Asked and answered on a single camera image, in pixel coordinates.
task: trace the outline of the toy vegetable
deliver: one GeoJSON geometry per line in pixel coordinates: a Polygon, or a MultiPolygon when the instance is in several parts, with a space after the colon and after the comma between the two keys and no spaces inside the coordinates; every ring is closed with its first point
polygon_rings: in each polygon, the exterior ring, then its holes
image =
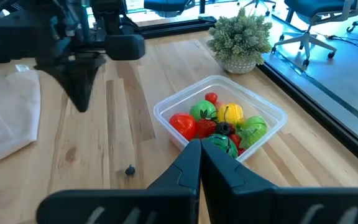
{"type": "Polygon", "coordinates": [[[218,109],[218,121],[236,125],[244,122],[242,108],[234,103],[222,105],[218,109]]]}
{"type": "Polygon", "coordinates": [[[212,134],[208,137],[208,139],[229,156],[233,158],[238,157],[237,147],[234,142],[229,139],[229,137],[222,134],[212,134]]]}
{"type": "Polygon", "coordinates": [[[251,147],[267,132],[267,125],[261,116],[248,118],[244,123],[237,125],[237,134],[241,137],[241,148],[251,147]]]}
{"type": "Polygon", "coordinates": [[[215,104],[216,100],[218,100],[218,96],[216,93],[207,93],[205,94],[205,100],[208,100],[212,104],[215,104]]]}
{"type": "Polygon", "coordinates": [[[239,156],[241,156],[241,154],[243,154],[246,151],[245,149],[240,147],[241,137],[238,134],[231,134],[229,135],[229,139],[231,139],[233,143],[236,145],[237,151],[239,152],[239,156]]]}
{"type": "Polygon", "coordinates": [[[186,113],[177,113],[169,119],[169,123],[188,141],[196,137],[196,120],[186,113]]]}
{"type": "Polygon", "coordinates": [[[190,114],[196,121],[201,119],[200,111],[207,111],[207,118],[216,116],[215,106],[206,100],[200,100],[196,105],[193,105],[190,109],[190,114]]]}
{"type": "Polygon", "coordinates": [[[214,103],[214,105],[215,105],[216,110],[218,110],[223,105],[223,103],[217,101],[214,103]]]}
{"type": "Polygon", "coordinates": [[[197,121],[198,138],[206,138],[216,129],[217,117],[207,118],[207,111],[200,111],[201,119],[197,121]]]}

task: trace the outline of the yellow bell pepper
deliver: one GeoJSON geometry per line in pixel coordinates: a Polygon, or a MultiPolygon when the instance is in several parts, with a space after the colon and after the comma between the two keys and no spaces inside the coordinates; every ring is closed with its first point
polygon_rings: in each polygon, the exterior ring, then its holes
{"type": "Polygon", "coordinates": [[[236,125],[244,122],[242,108],[234,103],[222,105],[218,109],[218,121],[236,125]]]}

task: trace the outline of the wooden table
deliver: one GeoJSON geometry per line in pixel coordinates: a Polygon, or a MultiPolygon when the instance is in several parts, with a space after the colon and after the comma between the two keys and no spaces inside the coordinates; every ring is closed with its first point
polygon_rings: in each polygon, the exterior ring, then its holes
{"type": "MultiPolygon", "coordinates": [[[[108,60],[98,72],[90,106],[79,113],[59,84],[40,73],[37,142],[0,161],[0,224],[35,223],[47,195],[61,189],[142,189],[180,151],[152,109],[209,75],[226,75],[206,47],[205,32],[147,40],[140,60],[108,60]],[[134,177],[126,177],[129,164],[134,177]]],[[[15,63],[0,64],[0,75],[15,63]]],[[[244,165],[280,186],[356,186],[358,159],[257,68],[229,75],[288,115],[288,123],[244,165]]],[[[201,198],[200,223],[209,223],[201,198]]]]}

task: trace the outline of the chair base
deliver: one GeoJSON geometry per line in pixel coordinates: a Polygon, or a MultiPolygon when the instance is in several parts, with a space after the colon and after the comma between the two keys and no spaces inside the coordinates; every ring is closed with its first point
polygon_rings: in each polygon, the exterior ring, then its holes
{"type": "Polygon", "coordinates": [[[269,12],[269,7],[267,7],[267,5],[266,5],[266,2],[267,3],[273,3],[274,5],[273,5],[273,9],[275,9],[276,8],[276,2],[275,1],[271,1],[271,0],[251,0],[250,2],[248,2],[248,4],[246,4],[246,7],[247,6],[249,6],[249,5],[251,5],[251,4],[253,4],[253,3],[255,3],[255,7],[258,7],[258,4],[259,3],[261,3],[263,6],[265,6],[265,8],[267,9],[267,11],[266,11],[266,16],[268,16],[269,14],[270,14],[270,12],[269,12]]]}
{"type": "Polygon", "coordinates": [[[283,35],[280,37],[279,42],[275,43],[273,46],[273,52],[275,51],[276,46],[278,45],[283,45],[283,44],[290,44],[290,43],[295,43],[295,42],[300,42],[300,49],[302,49],[303,47],[305,48],[305,52],[306,52],[306,60],[304,61],[303,65],[305,64],[309,64],[309,58],[310,58],[310,45],[309,44],[315,44],[318,45],[320,47],[324,47],[325,49],[329,49],[332,50],[332,52],[330,52],[328,54],[329,58],[334,57],[335,52],[336,52],[336,48],[324,43],[323,41],[317,39],[317,35],[316,34],[310,34],[309,32],[305,32],[305,33],[299,33],[299,32],[284,32],[283,35]],[[289,35],[293,38],[288,39],[288,40],[282,40],[284,35],[289,35]]]}

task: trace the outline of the plastic bowl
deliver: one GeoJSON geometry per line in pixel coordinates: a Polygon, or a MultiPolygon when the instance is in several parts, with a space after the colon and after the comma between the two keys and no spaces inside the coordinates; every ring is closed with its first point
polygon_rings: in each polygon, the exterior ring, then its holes
{"type": "Polygon", "coordinates": [[[253,155],[287,122],[287,115],[279,107],[226,77],[213,75],[169,96],[154,106],[154,116],[170,133],[170,140],[181,150],[189,141],[168,121],[175,113],[189,113],[191,106],[203,100],[205,94],[209,92],[216,93],[221,103],[240,105],[244,112],[244,119],[259,115],[267,123],[267,133],[237,158],[239,162],[244,162],[253,155]]]}

